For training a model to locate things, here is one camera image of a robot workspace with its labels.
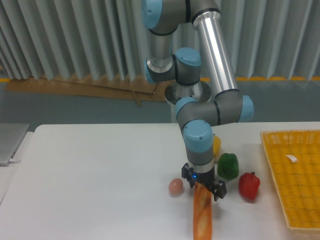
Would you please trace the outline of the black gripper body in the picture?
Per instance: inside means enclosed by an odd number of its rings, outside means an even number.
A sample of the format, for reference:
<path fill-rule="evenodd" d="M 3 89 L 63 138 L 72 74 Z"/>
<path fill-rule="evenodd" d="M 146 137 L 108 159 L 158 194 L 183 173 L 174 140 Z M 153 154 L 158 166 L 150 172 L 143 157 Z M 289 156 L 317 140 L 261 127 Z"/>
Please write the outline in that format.
<path fill-rule="evenodd" d="M 213 188 L 215 185 L 215 167 L 205 173 L 199 173 L 191 168 L 191 182 L 193 185 L 199 183 L 206 188 Z"/>

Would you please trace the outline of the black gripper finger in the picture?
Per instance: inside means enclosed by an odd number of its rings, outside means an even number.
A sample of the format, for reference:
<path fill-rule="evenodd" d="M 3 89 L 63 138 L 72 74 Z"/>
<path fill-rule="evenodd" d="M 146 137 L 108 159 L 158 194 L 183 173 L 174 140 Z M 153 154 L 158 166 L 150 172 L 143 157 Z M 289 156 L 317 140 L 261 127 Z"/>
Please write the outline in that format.
<path fill-rule="evenodd" d="M 181 168 L 181 177 L 186 179 L 190 188 L 193 188 L 196 184 L 194 168 L 190 167 L 188 163 L 185 163 Z"/>
<path fill-rule="evenodd" d="M 223 199 L 227 194 L 226 183 L 222 180 L 215 180 L 207 188 L 213 194 L 215 202 L 217 202 L 219 199 Z"/>

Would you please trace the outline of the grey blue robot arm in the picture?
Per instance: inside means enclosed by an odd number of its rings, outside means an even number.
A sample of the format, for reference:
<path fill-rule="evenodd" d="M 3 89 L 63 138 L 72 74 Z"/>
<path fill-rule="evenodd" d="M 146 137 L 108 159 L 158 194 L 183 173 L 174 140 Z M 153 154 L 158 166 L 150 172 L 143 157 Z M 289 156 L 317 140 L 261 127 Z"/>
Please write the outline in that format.
<path fill-rule="evenodd" d="M 221 12 L 213 0 L 144 0 L 142 22 L 149 31 L 144 70 L 149 83 L 172 81 L 165 99 L 174 107 L 185 144 L 187 163 L 181 176 L 190 186 L 201 184 L 222 199 L 226 184 L 215 179 L 214 126 L 246 122 L 254 115 L 252 99 L 236 83 L 221 29 Z M 173 34 L 191 24 L 201 50 L 172 50 Z"/>

